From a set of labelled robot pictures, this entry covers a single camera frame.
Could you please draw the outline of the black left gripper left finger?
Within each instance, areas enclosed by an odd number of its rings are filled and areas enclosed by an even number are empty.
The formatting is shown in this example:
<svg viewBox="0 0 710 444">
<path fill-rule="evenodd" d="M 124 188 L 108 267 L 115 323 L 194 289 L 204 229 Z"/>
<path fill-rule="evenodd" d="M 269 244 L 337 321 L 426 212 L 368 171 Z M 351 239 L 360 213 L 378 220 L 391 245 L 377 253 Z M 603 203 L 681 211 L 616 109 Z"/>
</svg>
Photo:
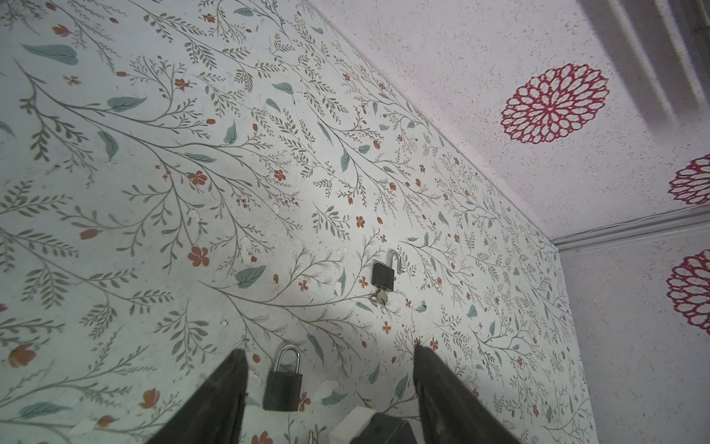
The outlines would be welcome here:
<svg viewBox="0 0 710 444">
<path fill-rule="evenodd" d="M 148 443 L 239 442 L 248 372 L 245 351 L 233 350 Z"/>
</svg>

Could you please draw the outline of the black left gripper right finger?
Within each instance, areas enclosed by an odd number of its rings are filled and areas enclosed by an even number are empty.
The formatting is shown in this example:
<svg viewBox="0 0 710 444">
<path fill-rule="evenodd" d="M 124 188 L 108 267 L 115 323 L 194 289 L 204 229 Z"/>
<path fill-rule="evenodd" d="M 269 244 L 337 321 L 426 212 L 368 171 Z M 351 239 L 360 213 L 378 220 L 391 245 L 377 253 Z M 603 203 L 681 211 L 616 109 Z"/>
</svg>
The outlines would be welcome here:
<svg viewBox="0 0 710 444">
<path fill-rule="evenodd" d="M 414 348 L 412 379 L 426 443 L 520 442 L 432 349 Z"/>
</svg>

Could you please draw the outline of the silver key with ring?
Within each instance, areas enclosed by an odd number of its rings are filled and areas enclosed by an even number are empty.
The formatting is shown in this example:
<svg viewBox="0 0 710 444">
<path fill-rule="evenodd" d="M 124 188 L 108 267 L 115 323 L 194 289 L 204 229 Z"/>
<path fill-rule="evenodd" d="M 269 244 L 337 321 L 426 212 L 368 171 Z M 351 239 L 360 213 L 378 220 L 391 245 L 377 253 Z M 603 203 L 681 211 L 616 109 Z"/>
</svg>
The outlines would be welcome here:
<svg viewBox="0 0 710 444">
<path fill-rule="evenodd" d="M 370 302 L 378 308 L 386 308 L 389 303 L 388 291 L 384 289 L 378 289 L 376 292 L 370 295 Z"/>
</svg>

